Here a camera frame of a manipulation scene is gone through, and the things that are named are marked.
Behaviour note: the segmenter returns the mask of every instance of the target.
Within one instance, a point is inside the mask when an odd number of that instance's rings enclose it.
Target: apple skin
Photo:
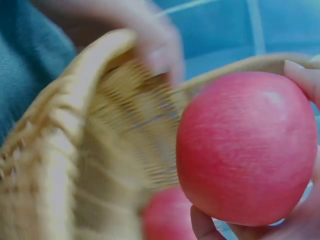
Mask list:
[[[299,202],[317,146],[315,116],[293,81],[267,72],[232,73],[183,112],[176,138],[179,182],[213,218],[269,225]]]
[[[143,212],[146,240],[197,240],[192,229],[190,209],[179,185],[157,192]]]

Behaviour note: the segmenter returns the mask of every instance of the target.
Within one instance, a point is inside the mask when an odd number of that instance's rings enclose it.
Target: wicker basket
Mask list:
[[[46,87],[7,137],[0,161],[0,239],[141,240],[139,212],[178,183],[176,130],[207,83],[230,73],[283,73],[297,54],[251,57],[171,90],[135,59],[135,35],[110,32]]]

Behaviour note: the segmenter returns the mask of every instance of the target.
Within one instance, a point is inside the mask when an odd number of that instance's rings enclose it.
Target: basket handle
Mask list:
[[[66,68],[61,75],[66,76],[71,81],[69,89],[76,89],[74,92],[79,101],[86,103],[82,105],[87,111],[89,100],[96,92],[96,87],[101,77],[107,70],[115,67],[113,62],[121,63],[125,61],[125,54],[134,48],[136,35],[129,29],[113,30],[86,47]]]

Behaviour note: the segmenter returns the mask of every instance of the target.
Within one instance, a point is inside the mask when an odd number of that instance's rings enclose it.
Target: hand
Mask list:
[[[168,72],[177,85],[184,78],[180,34],[166,15],[145,0],[30,0],[83,49],[110,30],[137,33],[137,52],[154,75]]]
[[[304,69],[286,61],[284,74],[293,80],[305,95],[320,108],[320,70]],[[308,198],[277,226],[247,227],[228,224],[239,240],[317,240],[320,239],[320,147],[313,169],[313,188]],[[194,206],[192,228],[198,240],[224,240],[212,219]]]

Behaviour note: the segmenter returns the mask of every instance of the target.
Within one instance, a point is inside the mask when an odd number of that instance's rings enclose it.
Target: teal fabric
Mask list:
[[[0,0],[0,144],[76,51],[27,0]]]

